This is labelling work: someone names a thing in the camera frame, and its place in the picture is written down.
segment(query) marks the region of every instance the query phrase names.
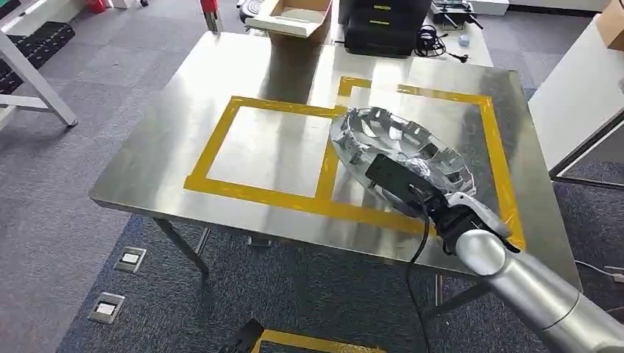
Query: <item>black cord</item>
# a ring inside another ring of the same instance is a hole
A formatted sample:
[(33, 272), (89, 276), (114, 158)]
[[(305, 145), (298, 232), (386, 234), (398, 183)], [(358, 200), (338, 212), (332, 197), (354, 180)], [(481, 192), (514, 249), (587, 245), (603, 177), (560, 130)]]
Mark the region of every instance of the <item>black cord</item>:
[(416, 259), (418, 259), (418, 256), (420, 256), (422, 251), (425, 249), (425, 244), (427, 243), (427, 239), (429, 238), (429, 215), (427, 212), (427, 205), (425, 204), (425, 201), (422, 199), (422, 195), (420, 194), (420, 192), (416, 189), (412, 189), (412, 191), (418, 197), (418, 202), (420, 203), (422, 212), (425, 215), (425, 231), (422, 233), (422, 240), (420, 241), (420, 245), (418, 245), (418, 249), (414, 253), (414, 256), (411, 258), (410, 263), (408, 264), (407, 271), (405, 271), (405, 281), (408, 284), (408, 290), (410, 293), (411, 301), (412, 303), (414, 303), (414, 307), (416, 308), (418, 321), (420, 321), (420, 327), (422, 328), (422, 337), (425, 339), (425, 345), (427, 346), (427, 353), (430, 353), (431, 347), (429, 344), (429, 335), (427, 334), (427, 328), (425, 327), (425, 320), (422, 319), (422, 310), (420, 309), (420, 306), (418, 305), (418, 302), (416, 301), (416, 297), (414, 295), (414, 292), (411, 289), (411, 282), (410, 282), (411, 269), (412, 267), (414, 267), (414, 263), (416, 262)]
[(448, 33), (438, 35), (436, 28), (430, 24), (424, 25), (416, 34), (416, 47), (414, 48), (414, 53), (416, 53), (419, 57), (439, 57), (444, 54), (448, 54), (459, 60), (461, 63), (467, 62), (469, 59), (467, 54), (459, 56), (447, 53), (447, 46), (442, 41), (442, 38), (447, 36)]

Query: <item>cardboard box on shelf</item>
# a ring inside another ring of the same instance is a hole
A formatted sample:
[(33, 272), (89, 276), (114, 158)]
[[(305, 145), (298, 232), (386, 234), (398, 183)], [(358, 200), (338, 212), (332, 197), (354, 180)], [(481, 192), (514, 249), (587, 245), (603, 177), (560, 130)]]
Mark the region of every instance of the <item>cardboard box on shelf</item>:
[(245, 24), (280, 36), (307, 38), (323, 43), (329, 32), (332, 0), (266, 0), (260, 13)]
[(624, 51), (624, 0), (612, 0), (596, 26), (607, 47)]

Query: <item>yellow tape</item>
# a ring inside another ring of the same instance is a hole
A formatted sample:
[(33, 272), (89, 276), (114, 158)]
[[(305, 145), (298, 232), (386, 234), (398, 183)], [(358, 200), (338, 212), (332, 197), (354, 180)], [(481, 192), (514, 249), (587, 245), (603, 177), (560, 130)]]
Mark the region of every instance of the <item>yellow tape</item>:
[(501, 217), (503, 217), (503, 220), (511, 229), (509, 241), (515, 246), (524, 249), (526, 248), (525, 237), (522, 232), (522, 224), (520, 223), (520, 215), (518, 214), (514, 187), (511, 184), (511, 175), (509, 174), (507, 159), (505, 158), (503, 142), (500, 140), (492, 98), (486, 97), (484, 104), (479, 104), (479, 109), (481, 111), (481, 119), (483, 119), (483, 133), (486, 137)]
[(270, 329), (265, 329), (264, 332), (262, 332), (262, 335), (260, 336), (260, 339), (258, 339), (258, 342), (256, 342), (252, 353), (260, 353), (260, 346), (263, 341), (327, 353), (386, 353), (386, 351), (382, 351), (381, 349), (355, 346), (348, 343), (294, 335), (292, 333), (273, 331)]
[[(371, 88), (371, 81), (353, 77), (342, 77), (338, 87), (338, 97), (351, 96), (353, 87)], [(511, 176), (507, 167), (503, 144), (496, 122), (496, 115), (492, 106), (492, 99), (487, 96), (475, 96), (464, 93), (446, 92), (442, 90), (430, 90), (425, 88), (398, 85), (398, 93), (424, 96), (448, 101), (459, 101), (468, 104), (477, 104), (480, 107), (483, 130), (486, 145), (492, 165), (492, 176), (499, 200), (501, 216), (512, 231), (510, 241), (521, 249), (525, 248), (525, 239), (522, 233), (520, 215), (516, 206), (514, 189), (511, 185)], [(316, 185), (315, 196), (307, 197), (283, 193), (275, 190), (254, 188), (246, 185), (233, 184), (220, 180), (208, 179), (208, 170), (212, 166), (227, 131), (230, 129), (234, 117), (240, 107), (254, 107), (258, 109), (274, 110), (278, 112), (294, 113), (300, 115), (313, 115), (321, 118), (335, 118), (345, 112), (346, 107), (336, 105), (334, 108), (312, 107), (304, 104), (285, 103), (281, 101), (269, 101), (264, 99), (245, 98), (233, 96), (225, 108), (221, 119), (217, 123), (213, 134), (210, 136), (204, 151), (191, 174), (187, 177), (184, 188), (203, 193), (232, 197), (275, 207), (283, 207), (291, 210), (299, 210), (331, 218), (341, 218), (350, 221), (371, 224), (378, 227), (386, 227), (402, 232), (422, 234), (424, 224), (417, 219), (409, 218), (399, 213), (387, 213), (382, 210), (374, 210), (366, 207), (357, 207), (351, 204), (343, 204), (332, 201), (334, 184), (336, 182), (336, 170), (338, 158), (330, 141), (325, 146), (325, 155), (319, 181)], [(433, 226), (430, 233), (435, 235)]]
[[(422, 231), (425, 229), (420, 220), (405, 217), (399, 213), (383, 212), (372, 208), (358, 207), (351, 204), (333, 202), (331, 200), (223, 182), (221, 180), (200, 179), (192, 175), (186, 178), (184, 188), (290, 210), (324, 215), (331, 218), (371, 224), (378, 227), (399, 230), (401, 232), (422, 234)], [(433, 226), (431, 226), (429, 230), (430, 234), (436, 234)]]

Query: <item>stainless steel table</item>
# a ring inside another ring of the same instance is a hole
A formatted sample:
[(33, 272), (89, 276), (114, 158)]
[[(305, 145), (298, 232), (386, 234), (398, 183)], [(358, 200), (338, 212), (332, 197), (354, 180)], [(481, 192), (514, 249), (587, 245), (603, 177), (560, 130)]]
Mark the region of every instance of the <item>stainless steel table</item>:
[[(420, 242), (418, 232), (405, 232), (417, 229), (414, 223), (387, 213), (340, 165), (328, 162), (330, 119), (347, 105), (385, 107), (459, 151), (475, 175), (476, 197), (509, 219), (528, 252), (581, 286), (513, 71), (207, 33), (90, 196), (103, 207), (155, 218), (204, 272), (203, 242), (189, 246), (170, 221), (223, 224), (275, 240), (409, 261)], [(472, 276), (442, 252), (437, 237), (418, 264)]]

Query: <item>white table leg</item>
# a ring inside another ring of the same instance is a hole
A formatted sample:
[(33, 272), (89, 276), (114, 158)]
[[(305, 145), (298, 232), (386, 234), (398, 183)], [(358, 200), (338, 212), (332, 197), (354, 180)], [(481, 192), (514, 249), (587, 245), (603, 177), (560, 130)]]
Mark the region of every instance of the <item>white table leg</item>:
[(29, 63), (28, 59), (20, 53), (15, 44), (4, 33), (0, 33), (0, 53), (4, 61), (17, 75), (35, 87), (41, 100), (66, 126), (72, 127), (78, 124), (74, 112), (69, 109), (67, 104), (54, 91), (54, 88)]

